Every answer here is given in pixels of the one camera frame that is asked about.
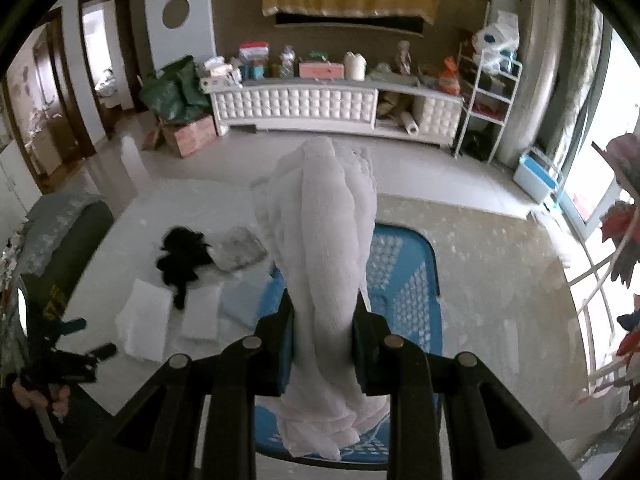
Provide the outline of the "person's left hand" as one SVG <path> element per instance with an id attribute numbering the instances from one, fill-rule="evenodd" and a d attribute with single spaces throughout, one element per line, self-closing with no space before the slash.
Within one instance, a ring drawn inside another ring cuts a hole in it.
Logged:
<path id="1" fill-rule="evenodd" d="M 52 413 L 58 419 L 63 419 L 68 414 L 68 399 L 70 398 L 70 387 L 63 386 L 53 396 L 53 402 L 37 390 L 25 389 L 18 379 L 12 384 L 14 399 L 22 408 L 52 408 Z"/>

